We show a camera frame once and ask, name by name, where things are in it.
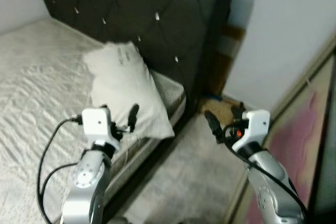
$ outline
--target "white mattress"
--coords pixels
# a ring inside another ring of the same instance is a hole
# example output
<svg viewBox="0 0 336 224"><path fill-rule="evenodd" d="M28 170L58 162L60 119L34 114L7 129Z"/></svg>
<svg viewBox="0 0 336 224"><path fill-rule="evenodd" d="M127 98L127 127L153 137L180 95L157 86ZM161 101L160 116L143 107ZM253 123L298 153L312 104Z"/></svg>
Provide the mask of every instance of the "white mattress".
<svg viewBox="0 0 336 224"><path fill-rule="evenodd" d="M38 162L59 121L90 106L91 78L81 56L100 46L52 19L0 36L0 223L44 223L35 196ZM183 87L160 75L154 78L159 91L165 90L161 95L174 124L184 110ZM115 172L117 185L109 186L109 197L156 144L122 142L123 151L113 158L115 163L123 158L122 173ZM53 168L77 161L84 147L82 129L66 125L46 155L42 179ZM58 172L46 189L52 220L60 214L70 170Z"/></svg>

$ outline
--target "tufted headboard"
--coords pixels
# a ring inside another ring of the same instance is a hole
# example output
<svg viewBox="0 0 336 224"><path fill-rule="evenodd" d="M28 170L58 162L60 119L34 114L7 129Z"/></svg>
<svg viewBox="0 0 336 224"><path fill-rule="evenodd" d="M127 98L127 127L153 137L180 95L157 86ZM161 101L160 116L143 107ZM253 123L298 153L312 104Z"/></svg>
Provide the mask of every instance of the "tufted headboard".
<svg viewBox="0 0 336 224"><path fill-rule="evenodd" d="M99 41L133 41L195 108L231 0L44 0L52 17Z"/></svg>

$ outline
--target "gray carpet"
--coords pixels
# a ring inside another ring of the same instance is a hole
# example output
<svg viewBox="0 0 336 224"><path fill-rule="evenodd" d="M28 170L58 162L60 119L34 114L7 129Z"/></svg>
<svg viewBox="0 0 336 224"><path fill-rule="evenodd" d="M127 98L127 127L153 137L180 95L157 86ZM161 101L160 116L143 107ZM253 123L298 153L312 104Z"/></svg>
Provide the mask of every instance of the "gray carpet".
<svg viewBox="0 0 336 224"><path fill-rule="evenodd" d="M123 206L133 224L223 223L244 172L224 145L217 145L203 115L192 118L174 149Z"/></svg>

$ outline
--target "white pillow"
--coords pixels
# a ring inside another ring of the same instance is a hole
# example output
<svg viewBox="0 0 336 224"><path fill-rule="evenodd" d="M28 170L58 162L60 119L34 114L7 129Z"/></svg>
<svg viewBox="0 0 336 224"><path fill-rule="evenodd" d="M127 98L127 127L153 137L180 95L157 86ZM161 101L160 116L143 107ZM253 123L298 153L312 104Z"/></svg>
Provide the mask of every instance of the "white pillow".
<svg viewBox="0 0 336 224"><path fill-rule="evenodd" d="M83 59L95 77L91 90L93 106L106 104L111 120L122 126L127 124L129 111L137 103L140 108L132 136L156 139L174 136L154 80L133 43L108 43Z"/></svg>

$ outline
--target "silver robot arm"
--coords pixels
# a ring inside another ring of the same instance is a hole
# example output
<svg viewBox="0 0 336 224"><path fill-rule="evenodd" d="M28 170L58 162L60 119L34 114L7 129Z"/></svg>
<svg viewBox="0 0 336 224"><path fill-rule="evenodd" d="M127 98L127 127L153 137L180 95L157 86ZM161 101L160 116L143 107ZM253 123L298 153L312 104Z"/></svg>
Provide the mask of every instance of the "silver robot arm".
<svg viewBox="0 0 336 224"><path fill-rule="evenodd" d="M250 160L273 175L297 196L285 168L268 150L261 148L269 128L268 111L242 112L233 124L223 130L213 114L207 111L205 116L218 143L224 143L238 156ZM246 165L246 171L265 224L304 223L302 209L292 196L257 169Z"/></svg>
<svg viewBox="0 0 336 224"><path fill-rule="evenodd" d="M83 153L72 174L61 224L101 224L104 193L111 178L111 159L120 149L122 133L134 130L138 110L139 106L134 105L128 125L121 128L110 121L106 106L83 110L83 129L92 148Z"/></svg>

